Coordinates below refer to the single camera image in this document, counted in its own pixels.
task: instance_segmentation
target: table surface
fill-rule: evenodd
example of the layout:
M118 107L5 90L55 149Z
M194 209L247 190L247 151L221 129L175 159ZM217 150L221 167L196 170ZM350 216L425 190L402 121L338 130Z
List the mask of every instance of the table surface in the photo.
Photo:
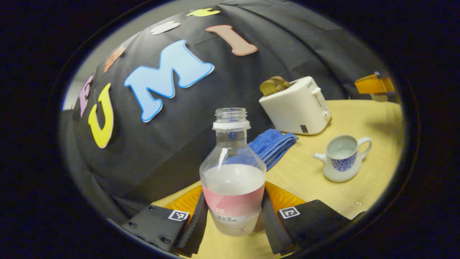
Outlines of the table surface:
M368 210L388 186L403 148L403 118L399 104L373 100L329 100L331 121L317 135L300 135L280 161L267 172L266 180L305 200L321 200L341 215L352 219ZM323 163L313 153L325 153L327 143L338 135L359 139L368 136L372 148L358 174L346 182L332 182ZM361 152L367 144L360 147ZM165 206L200 185L198 181L152 204ZM192 258L280 258L274 255L264 232L247 236L221 234L208 212L205 234L198 254Z

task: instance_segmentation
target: gray wall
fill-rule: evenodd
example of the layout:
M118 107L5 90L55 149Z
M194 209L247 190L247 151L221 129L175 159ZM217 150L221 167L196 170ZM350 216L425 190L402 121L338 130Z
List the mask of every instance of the gray wall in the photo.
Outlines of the gray wall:
M94 71L97 65L105 60L105 58L118 47L122 42L133 36L137 32L164 20L175 14L185 12L188 10L196 10L205 6L215 5L222 0L174 0L166 4L158 6L143 15L137 17L133 21L127 23L125 26L119 28L112 35L107 37L99 46L97 46L88 58L83 62L80 69L77 71L73 82L68 88L66 97L63 102L63 110L72 109L78 94L80 93L83 84Z

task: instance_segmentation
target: white toaster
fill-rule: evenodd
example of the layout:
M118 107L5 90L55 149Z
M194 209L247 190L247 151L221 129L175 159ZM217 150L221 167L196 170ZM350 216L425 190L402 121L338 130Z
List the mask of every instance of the white toaster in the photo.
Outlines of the white toaster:
M321 88L312 77L297 79L288 89L260 98L259 103L276 129L283 132L313 135L331 120Z

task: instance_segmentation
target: bottle neck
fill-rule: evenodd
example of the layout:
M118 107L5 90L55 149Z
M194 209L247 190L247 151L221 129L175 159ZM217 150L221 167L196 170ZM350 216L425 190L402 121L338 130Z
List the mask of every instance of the bottle neck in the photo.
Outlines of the bottle neck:
M247 144L247 130L246 129L232 129L232 130L216 130L217 145L225 143L243 142Z

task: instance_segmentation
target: blue towel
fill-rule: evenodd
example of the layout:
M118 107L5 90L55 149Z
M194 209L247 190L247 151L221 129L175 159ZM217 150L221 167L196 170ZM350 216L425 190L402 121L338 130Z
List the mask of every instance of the blue towel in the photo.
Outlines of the blue towel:
M281 157L292 147L299 138L292 134L283 135L279 130L268 129L257 136L249 146L267 165L267 171L270 170Z

